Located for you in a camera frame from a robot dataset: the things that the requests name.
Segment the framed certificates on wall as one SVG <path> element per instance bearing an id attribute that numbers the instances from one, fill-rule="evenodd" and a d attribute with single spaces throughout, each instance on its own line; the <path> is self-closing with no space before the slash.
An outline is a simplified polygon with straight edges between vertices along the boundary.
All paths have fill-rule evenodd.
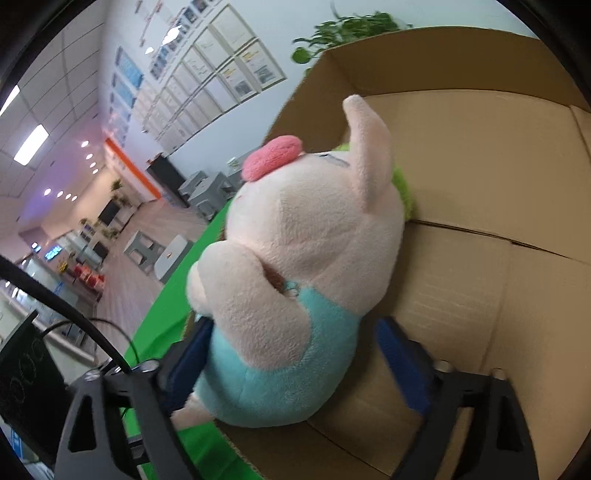
<path id="1" fill-rule="evenodd" d="M 173 153 L 222 115 L 286 80 L 259 35 L 228 1 L 129 1 L 141 24 L 108 80 L 105 133 L 119 147 L 137 123 Z"/>

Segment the large open cardboard tray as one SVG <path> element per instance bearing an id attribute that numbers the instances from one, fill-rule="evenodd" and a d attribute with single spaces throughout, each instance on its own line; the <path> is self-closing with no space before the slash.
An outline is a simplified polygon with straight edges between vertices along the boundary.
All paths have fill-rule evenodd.
<path id="1" fill-rule="evenodd" d="M 267 479 L 389 479 L 422 415 L 377 342 L 393 317 L 438 362 L 511 381 L 539 479 L 573 475 L 590 442 L 590 107 L 541 41 L 468 27 L 385 34 L 322 54 L 264 145 L 345 151 L 358 95 L 390 131 L 406 222 L 388 290 L 363 318 L 335 393 L 307 420 L 216 421 Z M 437 474 L 453 479 L 473 411 Z"/>

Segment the left potted green plant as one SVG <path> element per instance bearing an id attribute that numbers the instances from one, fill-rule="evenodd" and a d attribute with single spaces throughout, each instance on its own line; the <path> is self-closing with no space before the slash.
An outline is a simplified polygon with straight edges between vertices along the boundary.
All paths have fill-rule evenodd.
<path id="1" fill-rule="evenodd" d="M 414 27 L 413 24 L 394 18 L 388 12 L 374 11 L 370 14 L 342 15 L 331 4 L 332 19 L 315 25 L 314 33 L 309 37 L 297 37 L 290 59 L 297 65 L 308 65 L 318 59 L 325 51 L 339 46 L 376 37 L 383 34 L 401 32 Z"/>

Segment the green tablecloth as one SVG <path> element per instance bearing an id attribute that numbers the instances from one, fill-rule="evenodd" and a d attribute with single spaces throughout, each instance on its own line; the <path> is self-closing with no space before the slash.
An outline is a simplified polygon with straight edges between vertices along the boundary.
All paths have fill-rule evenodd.
<path id="1" fill-rule="evenodd" d="M 199 220 L 190 210 L 159 200 L 140 207 L 123 232 L 121 243 L 141 231 L 153 240 L 167 244 L 183 235 L 194 245 L 175 267 L 170 279 L 162 283 L 152 273 L 145 274 L 124 253 L 114 262 L 113 305 L 109 318 L 119 320 L 132 335 L 138 354 L 129 347 L 124 350 L 128 360 L 160 358 L 172 343 L 183 336 L 190 306 L 185 296 L 189 267 L 221 231 Z M 213 423 L 208 422 L 179 433 L 180 441 L 202 477 L 205 479 L 257 479 L 259 474 L 245 463 L 222 437 Z"/>

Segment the pink pig plush toy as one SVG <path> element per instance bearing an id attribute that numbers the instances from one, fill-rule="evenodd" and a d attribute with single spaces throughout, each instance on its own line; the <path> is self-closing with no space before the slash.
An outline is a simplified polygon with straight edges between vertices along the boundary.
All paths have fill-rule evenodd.
<path id="1" fill-rule="evenodd" d="M 284 135 L 243 162 L 223 239 L 188 271 L 188 303 L 213 329 L 176 429 L 300 423 L 345 377 L 388 290 L 406 210 L 388 127 L 358 95 L 342 109 L 347 150 L 308 153 Z"/>

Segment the grey plastic stool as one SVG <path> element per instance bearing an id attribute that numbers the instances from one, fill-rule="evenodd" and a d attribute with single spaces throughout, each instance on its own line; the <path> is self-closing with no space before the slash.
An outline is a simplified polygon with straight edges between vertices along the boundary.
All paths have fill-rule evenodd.
<path id="1" fill-rule="evenodd" d="M 211 222 L 235 196 L 236 188 L 222 173 L 207 176 L 198 171 L 180 185 L 178 192 L 198 217 Z"/>

